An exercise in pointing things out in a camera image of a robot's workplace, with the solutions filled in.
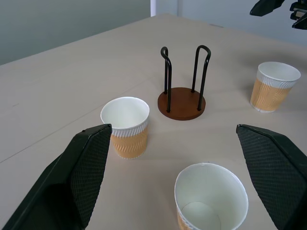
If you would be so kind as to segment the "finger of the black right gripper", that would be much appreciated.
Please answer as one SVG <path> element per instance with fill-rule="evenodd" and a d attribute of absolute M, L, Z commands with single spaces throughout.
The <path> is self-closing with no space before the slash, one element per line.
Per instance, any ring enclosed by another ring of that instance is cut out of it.
<path fill-rule="evenodd" d="M 290 19 L 295 23 L 292 25 L 295 29 L 307 29 L 307 0 L 297 0 L 290 7 L 292 14 Z"/>
<path fill-rule="evenodd" d="M 285 0 L 259 0 L 250 10 L 250 15 L 262 17 L 281 7 Z"/>

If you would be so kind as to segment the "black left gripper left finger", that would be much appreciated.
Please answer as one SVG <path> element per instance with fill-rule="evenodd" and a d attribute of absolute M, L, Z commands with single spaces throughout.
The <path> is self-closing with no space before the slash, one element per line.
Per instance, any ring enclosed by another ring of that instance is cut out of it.
<path fill-rule="evenodd" d="M 2 230 L 85 230 L 104 178 L 111 134 L 110 124 L 76 134 Z"/>

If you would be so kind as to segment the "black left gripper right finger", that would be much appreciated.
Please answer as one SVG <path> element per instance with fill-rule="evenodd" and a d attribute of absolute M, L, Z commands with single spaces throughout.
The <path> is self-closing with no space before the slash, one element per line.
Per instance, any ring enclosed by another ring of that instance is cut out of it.
<path fill-rule="evenodd" d="M 253 186 L 278 230 L 307 230 L 307 156 L 285 135 L 236 127 Z"/>

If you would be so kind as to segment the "orange and white paper cup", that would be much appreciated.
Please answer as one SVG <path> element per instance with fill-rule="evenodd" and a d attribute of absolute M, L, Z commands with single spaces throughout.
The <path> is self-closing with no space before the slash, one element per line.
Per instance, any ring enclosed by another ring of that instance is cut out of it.
<path fill-rule="evenodd" d="M 136 97 L 120 97 L 104 105 L 100 118 L 112 126 L 111 141 L 120 157 L 135 159 L 145 152 L 149 114 L 149 105 Z"/>
<path fill-rule="evenodd" d="M 299 70 L 285 63 L 270 61 L 259 64 L 251 106 L 262 113 L 276 111 L 300 77 Z"/>
<path fill-rule="evenodd" d="M 248 213 L 248 195 L 228 169 L 197 163 L 177 176 L 174 197 L 180 230 L 238 230 Z"/>

